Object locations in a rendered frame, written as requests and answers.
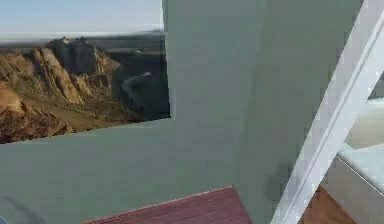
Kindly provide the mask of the window with mountain view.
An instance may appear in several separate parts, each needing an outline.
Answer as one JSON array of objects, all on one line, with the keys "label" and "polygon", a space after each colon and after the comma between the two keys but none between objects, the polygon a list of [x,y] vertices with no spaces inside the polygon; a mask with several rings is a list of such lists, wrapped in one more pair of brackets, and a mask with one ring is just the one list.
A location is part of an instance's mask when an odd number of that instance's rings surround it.
[{"label": "window with mountain view", "polygon": [[0,144],[170,115],[161,28],[0,42]]}]

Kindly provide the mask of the white room door frame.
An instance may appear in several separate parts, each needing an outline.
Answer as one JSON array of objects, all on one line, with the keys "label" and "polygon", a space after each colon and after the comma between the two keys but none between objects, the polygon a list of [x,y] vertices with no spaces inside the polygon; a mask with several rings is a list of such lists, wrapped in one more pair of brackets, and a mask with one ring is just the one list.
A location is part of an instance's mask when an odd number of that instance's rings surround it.
[{"label": "white room door frame", "polygon": [[364,0],[270,224],[297,224],[384,73],[384,0]]}]

